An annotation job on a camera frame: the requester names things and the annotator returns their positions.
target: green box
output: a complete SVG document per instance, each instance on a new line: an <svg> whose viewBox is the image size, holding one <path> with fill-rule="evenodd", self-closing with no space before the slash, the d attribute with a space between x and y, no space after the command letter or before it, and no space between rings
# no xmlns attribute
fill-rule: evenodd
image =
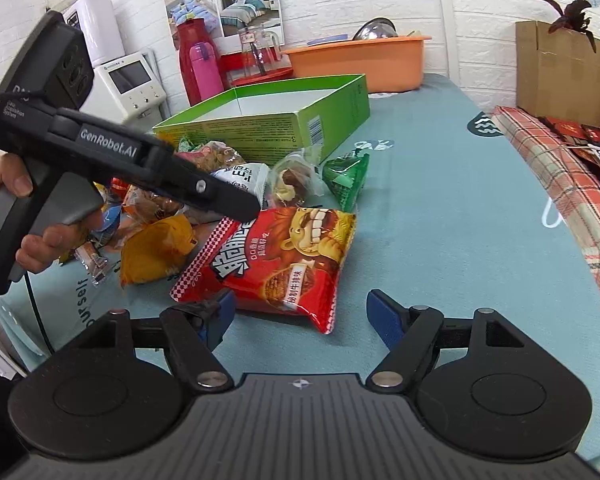
<svg viewBox="0 0 600 480"><path fill-rule="evenodd" d="M246 161L275 164L287 153L322 144L329 155L369 117L364 75L287 79L233 88L154 126L177 147L222 140Z"/></svg>

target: green wrapper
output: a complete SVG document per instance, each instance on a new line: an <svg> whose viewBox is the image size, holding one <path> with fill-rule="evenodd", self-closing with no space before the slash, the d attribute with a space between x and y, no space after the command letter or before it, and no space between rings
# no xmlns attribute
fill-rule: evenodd
<svg viewBox="0 0 600 480"><path fill-rule="evenodd" d="M351 213L356 198L365 184L369 154L358 156L358 151L327 160L322 168L322 179L338 199L345 213Z"/></svg>

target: metal screw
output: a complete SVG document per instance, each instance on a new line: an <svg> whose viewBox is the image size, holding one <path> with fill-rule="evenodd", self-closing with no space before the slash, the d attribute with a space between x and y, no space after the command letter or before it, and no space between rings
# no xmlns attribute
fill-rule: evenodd
<svg viewBox="0 0 600 480"><path fill-rule="evenodd" d="M371 381L381 388L393 388L402 383L402 376L397 372L376 372L371 376Z"/></svg>
<svg viewBox="0 0 600 480"><path fill-rule="evenodd" d="M222 372L202 372L196 380L203 388L217 388L224 386L229 378Z"/></svg>

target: red thermos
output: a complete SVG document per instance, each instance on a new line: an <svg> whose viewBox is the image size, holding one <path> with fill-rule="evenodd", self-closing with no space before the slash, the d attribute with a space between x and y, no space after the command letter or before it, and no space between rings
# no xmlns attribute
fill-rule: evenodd
<svg viewBox="0 0 600 480"><path fill-rule="evenodd" d="M202 18L187 20L178 25L178 39L180 41L178 50L178 56L180 57L180 73L182 74L184 88L187 91L189 104L193 106L201 102L202 98L200 97L200 90L196 83L196 75L193 73L191 58L189 56L191 47L196 43L209 43L213 48L216 59L220 59L220 54L218 53L214 42L206 33L205 20ZM220 70L220 78L224 88L228 88L226 83L226 73L223 70Z"/></svg>

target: orange plastic basin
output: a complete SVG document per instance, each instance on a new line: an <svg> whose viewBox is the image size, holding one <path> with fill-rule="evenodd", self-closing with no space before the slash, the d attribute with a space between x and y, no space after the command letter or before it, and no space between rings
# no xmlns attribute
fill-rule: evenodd
<svg viewBox="0 0 600 480"><path fill-rule="evenodd" d="M373 92L405 92L422 84L424 41L430 36L339 41L285 50L295 77L365 74Z"/></svg>

